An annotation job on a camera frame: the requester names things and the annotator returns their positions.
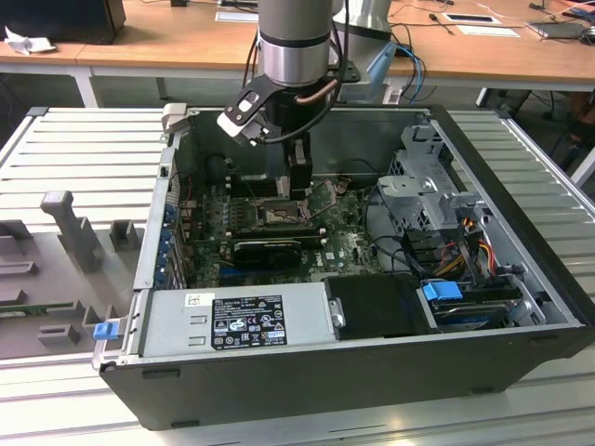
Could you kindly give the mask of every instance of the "copper tube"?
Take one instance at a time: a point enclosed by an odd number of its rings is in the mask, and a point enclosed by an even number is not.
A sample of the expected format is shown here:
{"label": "copper tube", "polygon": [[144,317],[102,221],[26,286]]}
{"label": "copper tube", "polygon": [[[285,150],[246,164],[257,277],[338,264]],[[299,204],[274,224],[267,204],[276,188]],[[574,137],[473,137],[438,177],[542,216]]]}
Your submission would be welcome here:
{"label": "copper tube", "polygon": [[324,98],[328,93],[333,91],[335,87],[338,85],[338,80],[333,79],[331,82],[323,86],[320,90],[318,90],[313,95],[307,96],[305,98],[298,96],[296,97],[296,104],[297,105],[310,105],[314,102],[318,102],[320,99]]}

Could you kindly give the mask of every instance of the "wooden table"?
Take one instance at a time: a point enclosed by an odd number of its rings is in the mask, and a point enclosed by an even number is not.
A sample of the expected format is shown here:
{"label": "wooden table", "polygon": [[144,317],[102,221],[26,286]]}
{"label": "wooden table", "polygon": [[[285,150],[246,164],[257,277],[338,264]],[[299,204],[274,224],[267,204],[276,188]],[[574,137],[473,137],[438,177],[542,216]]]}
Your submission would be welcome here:
{"label": "wooden table", "polygon": [[[478,1],[490,6],[500,15],[520,20],[500,18],[486,8],[458,0],[447,8],[432,2],[417,1],[410,4],[434,11],[491,15],[502,22],[501,25],[494,26],[523,27],[526,20],[549,20],[548,15],[530,9],[527,6],[528,0]],[[390,22],[432,23],[428,11],[403,7],[406,4],[393,2],[391,13],[399,9],[400,12],[391,17]],[[561,11],[567,7],[565,2],[556,0],[550,0],[548,4],[552,11]],[[452,23],[442,16],[442,12],[434,14],[441,23]],[[568,18],[558,16],[558,20]],[[416,54],[426,62],[429,77],[426,82],[430,85],[452,85],[452,81],[456,84],[463,81],[464,85],[519,87],[529,83],[539,84],[539,89],[543,90],[591,90],[595,86],[595,48],[590,46],[577,41],[564,43],[542,40],[527,27],[513,28],[520,38],[465,35],[455,26],[449,29],[455,35],[450,35],[442,26],[409,27]],[[394,31],[401,42],[407,43],[404,27],[395,27]],[[390,73],[408,75],[410,65],[406,61],[395,62]]]}
{"label": "wooden table", "polygon": [[[547,20],[529,9],[528,0],[482,0],[500,15],[503,25],[523,26],[523,20]],[[0,71],[72,75],[87,107],[98,107],[93,76],[141,76],[238,79],[242,76],[254,23],[215,21],[216,5],[190,4],[172,8],[169,2],[145,4],[125,0],[126,26],[112,46],[59,44],[59,51],[24,57],[7,46],[0,47]],[[442,4],[422,0],[394,1],[392,22],[432,24],[429,12],[441,16]],[[566,4],[549,0],[552,10]],[[493,15],[468,0],[455,0],[448,12]],[[521,89],[589,91],[595,86],[595,49],[578,42],[540,41],[533,31],[514,29],[520,38],[464,35],[450,27],[409,27],[416,54],[427,66],[425,85],[460,85]],[[403,27],[394,28],[406,42]],[[404,83],[411,76],[408,59],[396,59],[390,81]]]}

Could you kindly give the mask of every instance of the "floor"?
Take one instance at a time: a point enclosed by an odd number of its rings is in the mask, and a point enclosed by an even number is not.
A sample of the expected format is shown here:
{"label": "floor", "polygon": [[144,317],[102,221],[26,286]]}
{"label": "floor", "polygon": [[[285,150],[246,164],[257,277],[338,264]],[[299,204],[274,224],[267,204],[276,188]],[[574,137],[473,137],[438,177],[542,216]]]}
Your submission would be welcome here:
{"label": "floor", "polygon": [[[151,78],[100,77],[94,80],[95,87],[106,107],[161,107],[165,104],[158,98],[157,85]],[[37,74],[5,74],[0,78],[0,143],[8,139],[25,112],[32,106],[82,107],[76,84],[70,76],[46,76]],[[240,89],[240,81],[167,79],[170,101],[192,105],[223,105]],[[441,103],[450,110],[476,109],[478,88],[424,87],[419,93],[426,100],[418,104]],[[551,110],[549,92],[534,91],[524,102],[516,121],[546,152],[550,152],[565,129],[569,111],[569,99],[555,93],[553,119],[545,120],[544,112]],[[554,160],[560,162],[568,144],[563,141],[556,150]],[[579,164],[578,160],[570,172]],[[589,181],[585,191],[595,195],[595,181]]]}

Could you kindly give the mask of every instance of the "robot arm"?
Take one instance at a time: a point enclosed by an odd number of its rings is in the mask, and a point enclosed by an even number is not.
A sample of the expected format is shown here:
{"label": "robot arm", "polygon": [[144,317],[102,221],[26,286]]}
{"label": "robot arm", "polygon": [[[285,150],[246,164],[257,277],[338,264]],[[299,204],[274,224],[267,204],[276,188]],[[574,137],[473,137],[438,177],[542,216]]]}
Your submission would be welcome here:
{"label": "robot arm", "polygon": [[[373,96],[396,49],[387,22],[390,0],[347,0],[334,20],[333,6],[333,0],[259,0],[263,74],[218,118],[233,138],[283,145],[292,199],[303,199],[311,183],[308,131],[339,96]],[[331,35],[336,61],[329,61]]]}
{"label": "robot arm", "polygon": [[[303,135],[333,106],[348,59],[329,67],[332,6],[332,0],[260,0],[263,75],[254,78],[219,116],[219,125],[230,136],[246,137],[254,145],[285,142]],[[341,56],[349,54],[349,38],[341,49]],[[325,103],[324,92],[331,90],[333,97]],[[257,119],[263,106],[267,122],[282,136],[267,135],[271,129]]]}

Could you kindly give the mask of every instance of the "warning label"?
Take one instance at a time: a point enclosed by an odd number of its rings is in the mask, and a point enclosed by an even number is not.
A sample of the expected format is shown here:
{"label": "warning label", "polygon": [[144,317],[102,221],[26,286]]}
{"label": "warning label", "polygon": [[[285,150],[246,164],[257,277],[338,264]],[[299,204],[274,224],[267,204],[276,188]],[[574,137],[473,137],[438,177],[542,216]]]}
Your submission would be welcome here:
{"label": "warning label", "polygon": [[280,295],[214,299],[212,321],[215,350],[287,344]]}

